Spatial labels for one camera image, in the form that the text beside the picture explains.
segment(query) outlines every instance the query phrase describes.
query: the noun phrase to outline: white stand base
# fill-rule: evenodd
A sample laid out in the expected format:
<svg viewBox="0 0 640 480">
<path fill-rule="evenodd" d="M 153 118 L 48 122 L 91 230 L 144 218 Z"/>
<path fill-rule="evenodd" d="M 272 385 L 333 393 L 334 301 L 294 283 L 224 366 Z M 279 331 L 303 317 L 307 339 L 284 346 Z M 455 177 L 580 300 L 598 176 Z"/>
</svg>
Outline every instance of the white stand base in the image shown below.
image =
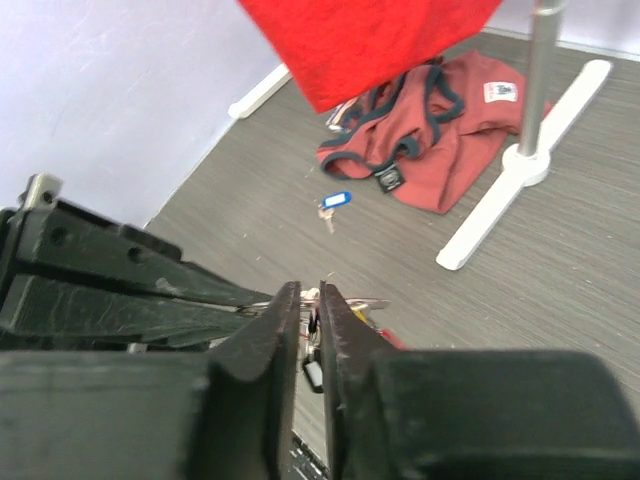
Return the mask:
<svg viewBox="0 0 640 480">
<path fill-rule="evenodd" d="M 290 78 L 289 69 L 284 64 L 278 65 L 275 70 L 262 79 L 239 102 L 229 107 L 229 116 L 236 120 L 247 118 L 280 90 Z"/>
<path fill-rule="evenodd" d="M 462 268 L 522 189 L 536 185 L 546 178 L 551 161 L 550 152 L 598 93 L 611 67 L 611 63 L 605 60 L 592 60 L 582 68 L 562 98 L 542 121 L 538 153 L 535 156 L 522 157 L 517 152 L 517 145 L 505 151 L 502 174 L 449 243 L 440 250 L 436 258 L 440 266 L 447 270 Z"/>
</svg>

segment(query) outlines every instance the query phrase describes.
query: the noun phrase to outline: gray floor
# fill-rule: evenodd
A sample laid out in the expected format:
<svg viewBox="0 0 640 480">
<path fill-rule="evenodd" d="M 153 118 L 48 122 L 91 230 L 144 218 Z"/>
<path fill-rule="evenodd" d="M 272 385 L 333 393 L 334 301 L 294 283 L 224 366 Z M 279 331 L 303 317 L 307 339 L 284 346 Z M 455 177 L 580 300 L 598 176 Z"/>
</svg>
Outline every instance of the gray floor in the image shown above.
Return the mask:
<svg viewBox="0 0 640 480">
<path fill-rule="evenodd" d="M 477 48 L 516 68 L 526 43 L 480 35 Z M 592 56 L 561 51 L 551 99 Z M 570 347 L 601 355 L 640 411 L 640 64 L 613 78 L 461 271 L 434 262 L 499 172 L 496 161 L 446 216 L 403 206 L 374 184 L 336 183 L 316 168 L 328 137 L 293 83 L 239 122 L 177 192 L 151 230 L 243 285 L 275 291 L 329 279 L 347 295 L 392 301 L 377 315 L 429 348 Z M 330 236 L 323 196 L 348 188 Z M 321 399 L 299 386 L 296 429 L 324 454 Z"/>
</svg>

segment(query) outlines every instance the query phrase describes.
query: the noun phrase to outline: metal pole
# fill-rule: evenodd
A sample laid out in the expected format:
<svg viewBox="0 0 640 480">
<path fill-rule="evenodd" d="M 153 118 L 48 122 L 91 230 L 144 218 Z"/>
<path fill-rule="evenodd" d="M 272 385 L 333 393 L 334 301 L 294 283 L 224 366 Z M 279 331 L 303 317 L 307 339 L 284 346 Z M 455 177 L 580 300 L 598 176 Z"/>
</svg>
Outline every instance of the metal pole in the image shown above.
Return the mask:
<svg viewBox="0 0 640 480">
<path fill-rule="evenodd" d="M 522 130 L 518 153 L 532 157 L 538 151 L 540 122 L 553 70 L 553 57 L 566 0 L 536 0 L 529 46 Z"/>
</svg>

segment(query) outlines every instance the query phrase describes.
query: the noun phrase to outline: white wall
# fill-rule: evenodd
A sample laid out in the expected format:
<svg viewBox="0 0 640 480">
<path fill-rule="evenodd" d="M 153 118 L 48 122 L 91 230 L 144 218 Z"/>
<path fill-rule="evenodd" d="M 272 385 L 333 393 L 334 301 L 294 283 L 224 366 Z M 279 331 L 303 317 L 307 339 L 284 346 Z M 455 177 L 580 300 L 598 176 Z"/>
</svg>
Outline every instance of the white wall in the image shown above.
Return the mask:
<svg viewBox="0 0 640 480">
<path fill-rule="evenodd" d="M 488 26 L 529 33 L 534 0 L 504 0 Z M 639 0 L 568 0 L 561 40 L 640 56 Z"/>
<path fill-rule="evenodd" d="M 234 0 L 0 0 L 0 205 L 49 172 L 146 223 L 278 64 Z"/>
</svg>

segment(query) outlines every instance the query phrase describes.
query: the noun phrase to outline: blue tag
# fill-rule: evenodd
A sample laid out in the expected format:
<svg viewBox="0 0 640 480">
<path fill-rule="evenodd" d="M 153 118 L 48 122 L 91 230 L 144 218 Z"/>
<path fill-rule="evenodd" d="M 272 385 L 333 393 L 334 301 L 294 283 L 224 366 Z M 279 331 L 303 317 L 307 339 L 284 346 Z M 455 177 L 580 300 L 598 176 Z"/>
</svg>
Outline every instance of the blue tag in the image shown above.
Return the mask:
<svg viewBox="0 0 640 480">
<path fill-rule="evenodd" d="M 337 208 L 342 205 L 346 205 L 351 201 L 351 192 L 340 192 L 334 193 L 333 195 L 329 195 L 324 200 L 322 200 L 322 208 Z"/>
</svg>

